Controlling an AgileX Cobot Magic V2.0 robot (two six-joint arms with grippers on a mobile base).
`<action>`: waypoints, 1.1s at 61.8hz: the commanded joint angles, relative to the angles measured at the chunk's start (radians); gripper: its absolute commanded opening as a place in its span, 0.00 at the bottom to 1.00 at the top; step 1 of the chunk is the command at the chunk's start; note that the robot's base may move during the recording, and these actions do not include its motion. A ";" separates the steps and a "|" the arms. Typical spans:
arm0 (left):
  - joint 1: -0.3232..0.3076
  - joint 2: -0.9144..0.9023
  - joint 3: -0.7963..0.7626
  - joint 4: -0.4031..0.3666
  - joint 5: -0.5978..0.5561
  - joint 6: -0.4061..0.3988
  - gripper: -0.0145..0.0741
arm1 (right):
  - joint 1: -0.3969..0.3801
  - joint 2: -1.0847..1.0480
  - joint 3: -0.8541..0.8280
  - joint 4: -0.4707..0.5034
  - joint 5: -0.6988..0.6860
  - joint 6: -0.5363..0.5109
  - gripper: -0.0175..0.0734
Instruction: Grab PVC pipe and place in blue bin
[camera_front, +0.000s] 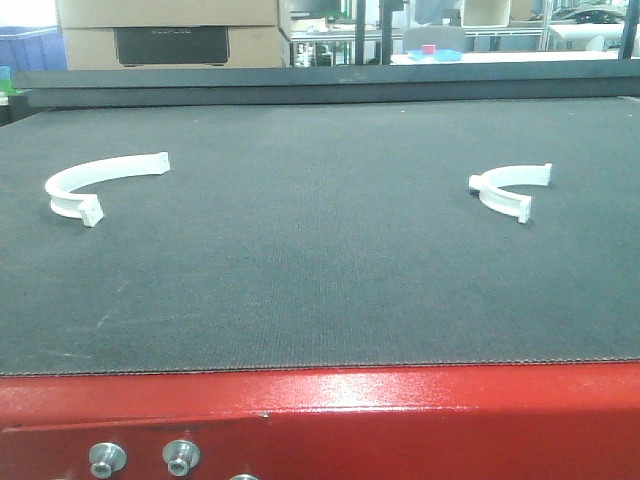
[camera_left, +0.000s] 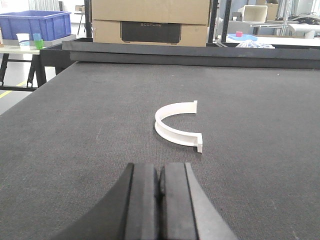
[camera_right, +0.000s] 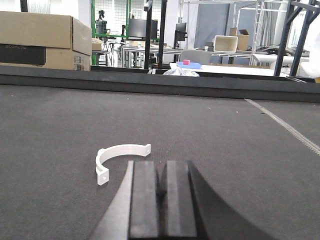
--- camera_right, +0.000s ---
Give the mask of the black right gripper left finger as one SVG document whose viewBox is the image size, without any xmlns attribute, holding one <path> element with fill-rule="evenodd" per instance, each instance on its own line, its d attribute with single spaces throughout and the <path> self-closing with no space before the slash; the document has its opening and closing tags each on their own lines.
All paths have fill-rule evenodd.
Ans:
<svg viewBox="0 0 320 240">
<path fill-rule="evenodd" d="M 155 240 L 160 236 L 158 176 L 152 161 L 128 161 L 122 182 L 90 240 Z"/>
</svg>

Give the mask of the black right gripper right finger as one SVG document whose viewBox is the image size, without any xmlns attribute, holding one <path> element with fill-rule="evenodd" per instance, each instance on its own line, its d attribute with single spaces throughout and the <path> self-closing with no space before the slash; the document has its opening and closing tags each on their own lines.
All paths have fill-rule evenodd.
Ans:
<svg viewBox="0 0 320 240">
<path fill-rule="evenodd" d="M 191 162 L 169 160 L 162 172 L 164 240 L 272 240 L 212 189 Z"/>
</svg>

